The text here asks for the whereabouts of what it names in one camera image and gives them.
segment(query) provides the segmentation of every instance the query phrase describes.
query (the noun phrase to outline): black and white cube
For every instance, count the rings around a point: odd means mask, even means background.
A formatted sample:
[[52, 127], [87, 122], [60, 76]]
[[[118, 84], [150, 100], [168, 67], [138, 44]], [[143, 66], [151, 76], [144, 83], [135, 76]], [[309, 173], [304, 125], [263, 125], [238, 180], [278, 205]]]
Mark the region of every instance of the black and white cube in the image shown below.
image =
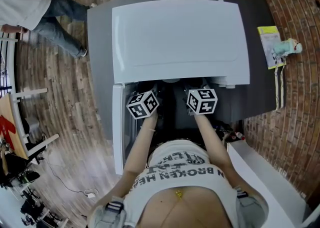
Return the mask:
[[135, 120], [150, 117], [158, 106], [158, 100], [151, 90], [130, 97], [126, 105]]
[[186, 104], [196, 115], [213, 114], [217, 101], [214, 89], [190, 89]]

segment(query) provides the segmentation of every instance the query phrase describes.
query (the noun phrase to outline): cable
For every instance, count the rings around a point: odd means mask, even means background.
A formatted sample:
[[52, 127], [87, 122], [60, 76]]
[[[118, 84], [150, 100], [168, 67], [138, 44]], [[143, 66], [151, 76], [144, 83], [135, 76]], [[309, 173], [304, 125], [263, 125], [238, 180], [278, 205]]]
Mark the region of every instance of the cable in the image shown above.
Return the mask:
[[[98, 191], [96, 188], [86, 189], [86, 190], [84, 190], [84, 191], [82, 191], [82, 190], [76, 191], [76, 190], [71, 190], [71, 189], [69, 189], [69, 188], [65, 185], [65, 183], [61, 180], [61, 178], [55, 174], [54, 170], [53, 170], [52, 167], [50, 166], [50, 164], [49, 164], [49, 162], [47, 161], [47, 159], [46, 159], [46, 158], [43, 158], [43, 157], [39, 157], [39, 160], [42, 160], [42, 159], [44, 159], [44, 160], [46, 161], [46, 163], [48, 164], [49, 168], [51, 169], [52, 174], [53, 174], [56, 178], [58, 178], [58, 179], [61, 181], [61, 183], [64, 185], [64, 187], [67, 188], [69, 191], [71, 191], [71, 192], [73, 192], [73, 193], [77, 193], [77, 194], [82, 193], [82, 194], [84, 194], [86, 197], [88, 197], [88, 195], [91, 194], [91, 193], [92, 193], [93, 195], [97, 195], [97, 194], [99, 193], [99, 191]], [[89, 193], [87, 194], [86, 191], [90, 191], [90, 190], [96, 190], [96, 193], [89, 192]]]

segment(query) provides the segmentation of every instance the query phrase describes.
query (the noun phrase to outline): gray table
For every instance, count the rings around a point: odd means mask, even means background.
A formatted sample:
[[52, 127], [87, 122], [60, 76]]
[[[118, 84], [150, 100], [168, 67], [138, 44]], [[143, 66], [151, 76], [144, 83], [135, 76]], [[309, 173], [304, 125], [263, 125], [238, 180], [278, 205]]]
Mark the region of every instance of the gray table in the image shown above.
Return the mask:
[[[112, 88], [114, 85], [112, 8], [148, 1], [157, 0], [113, 0], [88, 11], [88, 42], [94, 94], [103, 129], [108, 139], [112, 138]], [[259, 26], [274, 26], [275, 22], [266, 0], [224, 1], [237, 3], [239, 6], [250, 66], [249, 85], [237, 85], [235, 89], [212, 85], [218, 96], [212, 118], [229, 123], [276, 109], [274, 69], [268, 70], [267, 68], [257, 30]]]

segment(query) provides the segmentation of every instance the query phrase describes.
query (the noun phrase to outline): blue jeans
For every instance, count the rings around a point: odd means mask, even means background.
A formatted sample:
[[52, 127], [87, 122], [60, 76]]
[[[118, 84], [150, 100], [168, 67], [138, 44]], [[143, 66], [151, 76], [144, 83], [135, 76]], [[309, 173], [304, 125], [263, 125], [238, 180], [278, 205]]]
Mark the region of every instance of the blue jeans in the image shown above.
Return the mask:
[[81, 42], [67, 33], [56, 17], [68, 16], [71, 19], [86, 22], [89, 8], [74, 0], [52, 0], [39, 24], [32, 31], [57, 44], [73, 57], [80, 57], [85, 53]]

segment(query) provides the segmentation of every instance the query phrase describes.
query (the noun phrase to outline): wooden board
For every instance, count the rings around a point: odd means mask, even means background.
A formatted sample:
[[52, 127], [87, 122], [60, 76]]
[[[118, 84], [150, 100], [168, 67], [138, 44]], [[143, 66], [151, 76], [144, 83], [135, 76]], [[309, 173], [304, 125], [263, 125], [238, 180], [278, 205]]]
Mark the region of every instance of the wooden board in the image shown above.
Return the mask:
[[5, 119], [7, 119], [9, 122], [11, 122], [15, 126], [15, 130], [16, 130], [15, 133], [8, 131], [14, 147], [14, 153], [17, 156], [28, 160], [29, 158], [25, 151], [23, 142], [20, 140], [20, 137], [18, 135], [18, 129], [13, 116], [12, 105], [11, 105], [9, 94], [6, 94], [4, 97], [0, 98], [0, 116], [3, 116]]

